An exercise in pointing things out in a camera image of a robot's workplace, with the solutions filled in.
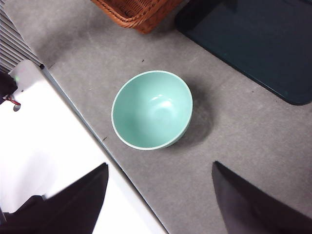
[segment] white surface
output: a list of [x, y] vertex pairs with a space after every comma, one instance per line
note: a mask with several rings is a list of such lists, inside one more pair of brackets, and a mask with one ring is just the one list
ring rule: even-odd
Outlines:
[[0, 105], [0, 206], [14, 212], [32, 195], [47, 198], [103, 162], [109, 181], [94, 234], [165, 233], [150, 210], [31, 61], [11, 73], [21, 109]]

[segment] mint green bowl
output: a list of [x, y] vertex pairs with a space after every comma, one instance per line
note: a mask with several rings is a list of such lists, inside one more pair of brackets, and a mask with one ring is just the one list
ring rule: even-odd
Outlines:
[[192, 109], [192, 94], [180, 77], [165, 71], [144, 72], [117, 93], [112, 107], [113, 128], [135, 149], [161, 149], [183, 136]]

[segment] black object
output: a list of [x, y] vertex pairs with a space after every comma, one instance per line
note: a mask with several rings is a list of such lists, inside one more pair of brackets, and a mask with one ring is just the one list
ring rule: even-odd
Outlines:
[[7, 73], [0, 72], [0, 104], [6, 95], [13, 94], [18, 89], [15, 80]]
[[212, 176], [229, 234], [312, 234], [312, 219], [270, 197], [221, 163], [213, 164]]
[[107, 181], [108, 166], [103, 163], [50, 199], [32, 196], [13, 214], [4, 213], [0, 234], [91, 234]]
[[180, 32], [290, 104], [312, 101], [312, 2], [191, 0]]

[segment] brown wicker basket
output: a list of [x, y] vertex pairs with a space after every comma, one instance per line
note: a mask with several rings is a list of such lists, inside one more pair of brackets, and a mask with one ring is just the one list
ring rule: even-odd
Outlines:
[[114, 22], [147, 34], [182, 0], [92, 0]]

